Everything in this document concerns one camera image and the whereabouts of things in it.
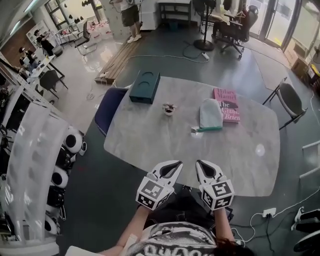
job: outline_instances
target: book cover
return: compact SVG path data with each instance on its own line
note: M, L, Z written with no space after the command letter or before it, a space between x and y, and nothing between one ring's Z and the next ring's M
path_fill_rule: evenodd
M237 95L233 90L214 88L213 98L220 104L224 122L238 123L240 121Z

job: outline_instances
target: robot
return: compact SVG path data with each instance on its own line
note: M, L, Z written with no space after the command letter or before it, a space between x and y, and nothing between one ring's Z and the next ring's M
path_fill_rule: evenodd
M143 178L135 200L141 205L155 210L175 191L173 185L183 168L183 163L171 160L158 163L152 172ZM195 163L201 199L212 210L230 206L235 195L231 180L227 179L216 164L197 160Z
M195 170L202 201L212 211L230 206L235 196L234 187L220 167L209 161L197 160Z
M182 167L183 163L178 160L158 163L152 172L148 172L143 178L135 200L151 210L158 208L175 191L173 185Z

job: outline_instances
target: oven mitt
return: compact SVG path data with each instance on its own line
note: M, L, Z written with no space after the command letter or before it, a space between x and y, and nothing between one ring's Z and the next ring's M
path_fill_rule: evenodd
M214 98L205 99L200 107L200 128L198 132L220 130L223 127L223 114L219 101Z

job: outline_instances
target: gray concrete floor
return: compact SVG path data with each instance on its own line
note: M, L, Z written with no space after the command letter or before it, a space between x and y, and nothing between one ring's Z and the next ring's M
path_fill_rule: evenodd
M192 43L194 39L200 37L198 31L192 29L180 29L177 32L158 29L147 37L136 55L181 57L182 49L186 46L183 40ZM240 95L262 103L271 91L264 86L252 52L246 49L242 60L238 61L238 54L234 49L230 48L224 54L220 54L219 47L218 45L214 51L208 53L209 63L194 63L175 58L131 59L116 84L118 87L131 84L140 69L155 70L162 76L232 89ZM199 51L189 47L186 54L196 56ZM204 58L200 56L198 60L203 61ZM290 70L288 72L293 86L301 97L303 107L308 107L308 111L297 124L292 123L280 131L280 163L272 194L267 197L236 196L231 206L234 213L231 225L248 226L254 213L262 213L264 209L273 207L280 212L319 188L320 172L299 180L299 175L313 169L317 164L316 148L302 152L302 146L320 140L320 127L310 106L312 91ZM317 96L313 98L312 103L318 113L320 103ZM280 126L289 120L289 115L277 97L266 105L275 111ZM92 252L112 247L136 210L136 191L145 175L144 171L132 167L104 150L104 137L94 121L87 131L85 140L88 143L88 150L84 156L77 158L66 188L67 220L61 224L62 235L57 239L61 255L65 254L69 246L77 246ZM319 202L320 193L317 193L301 205L308 211L319 208ZM275 255L298 255L293 252L293 246L306 235L299 231L290 231L298 208L299 206L296 206L287 210L269 223L269 233L271 233L283 219L279 228L270 236ZM258 224L263 221L260 216L255 216L252 223ZM265 222L257 226L257 238L247 244L261 256L272 255L265 236L266 225ZM253 234L250 228L239 227L238 231L245 240Z

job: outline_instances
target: door frame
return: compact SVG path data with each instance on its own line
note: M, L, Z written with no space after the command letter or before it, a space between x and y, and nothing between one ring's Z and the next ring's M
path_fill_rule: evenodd
M276 15L278 2L279 0L269 0L259 35L250 32L250 36L272 47L280 48L284 52L289 45L289 42L292 38L292 35L294 34L296 25L298 23L300 10L302 7L302 0L295 0L295 6L292 12L290 24L281 45L278 45L268 39L268 35Z

